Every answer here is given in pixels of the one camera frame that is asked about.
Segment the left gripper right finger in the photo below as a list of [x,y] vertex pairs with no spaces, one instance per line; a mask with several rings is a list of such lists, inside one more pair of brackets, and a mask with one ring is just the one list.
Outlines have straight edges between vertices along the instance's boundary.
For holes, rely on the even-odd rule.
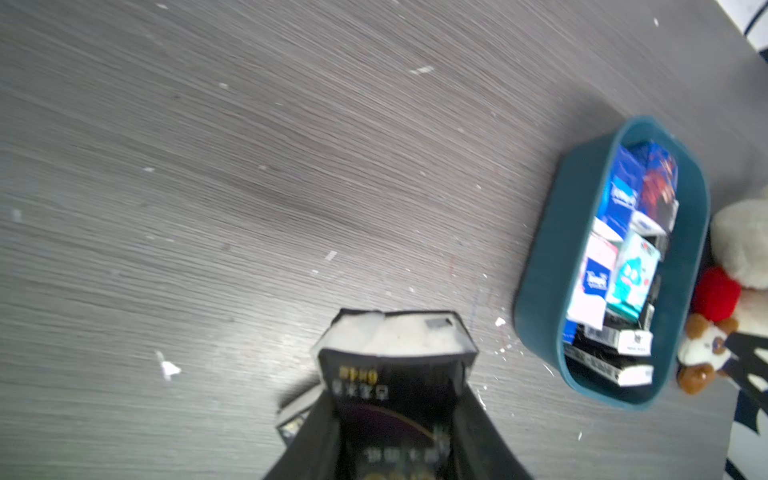
[[479,399],[466,383],[451,420],[452,479],[516,479],[533,476],[513,455]]

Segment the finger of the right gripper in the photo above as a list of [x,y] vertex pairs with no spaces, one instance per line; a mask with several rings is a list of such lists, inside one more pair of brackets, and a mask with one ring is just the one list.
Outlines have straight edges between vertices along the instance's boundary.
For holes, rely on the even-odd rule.
[[767,380],[767,361],[758,355],[758,350],[767,349],[767,338],[742,333],[732,333],[725,345],[731,352],[731,359],[724,371],[761,409],[767,410],[767,392],[760,390],[750,376]]

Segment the teal cartoon tissue pack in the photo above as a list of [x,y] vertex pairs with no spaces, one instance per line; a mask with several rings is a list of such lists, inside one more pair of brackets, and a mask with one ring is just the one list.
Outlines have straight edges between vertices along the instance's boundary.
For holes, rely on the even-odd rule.
[[630,322],[639,321],[660,257],[658,249],[638,233],[627,234],[606,294],[609,311]]

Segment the anime print tissue pack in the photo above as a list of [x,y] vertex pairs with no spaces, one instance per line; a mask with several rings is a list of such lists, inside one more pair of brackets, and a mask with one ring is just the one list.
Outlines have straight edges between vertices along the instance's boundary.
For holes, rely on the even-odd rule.
[[674,228],[678,165],[675,157],[656,142],[634,144],[629,152],[645,167],[640,200],[631,226],[642,236],[668,235]]

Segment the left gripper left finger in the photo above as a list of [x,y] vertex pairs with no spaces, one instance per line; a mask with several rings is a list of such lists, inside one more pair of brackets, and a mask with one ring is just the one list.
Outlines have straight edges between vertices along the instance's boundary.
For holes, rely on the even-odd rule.
[[341,425],[331,395],[323,391],[295,440],[264,479],[336,479],[340,451]]

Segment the pink blue Tempo tissue pack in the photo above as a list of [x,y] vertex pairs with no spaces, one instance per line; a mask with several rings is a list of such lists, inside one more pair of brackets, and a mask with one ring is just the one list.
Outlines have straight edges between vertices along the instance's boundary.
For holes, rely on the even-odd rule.
[[567,321],[602,328],[606,295],[617,255],[615,245],[595,233],[590,234],[567,308]]

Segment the dark blue Tempo tissue pack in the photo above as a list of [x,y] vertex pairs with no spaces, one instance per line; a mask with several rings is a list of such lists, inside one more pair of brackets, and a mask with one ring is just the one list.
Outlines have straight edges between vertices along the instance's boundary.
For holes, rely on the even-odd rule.
[[609,242],[622,242],[639,203],[645,167],[619,146],[600,197],[593,231]]

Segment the teal plastic storage box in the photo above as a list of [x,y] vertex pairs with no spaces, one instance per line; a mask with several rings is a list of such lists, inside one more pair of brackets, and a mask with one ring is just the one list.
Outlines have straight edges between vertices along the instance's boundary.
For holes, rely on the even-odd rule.
[[[680,202],[669,248],[660,265],[661,289],[651,322],[650,384],[619,387],[564,354],[566,308],[602,188],[621,145],[655,141],[679,167]],[[513,320],[526,348],[554,367],[574,391],[616,408],[644,410],[670,380],[688,315],[711,218],[709,183],[699,158],[658,119],[635,116],[614,130],[566,149],[561,156],[517,290]]]

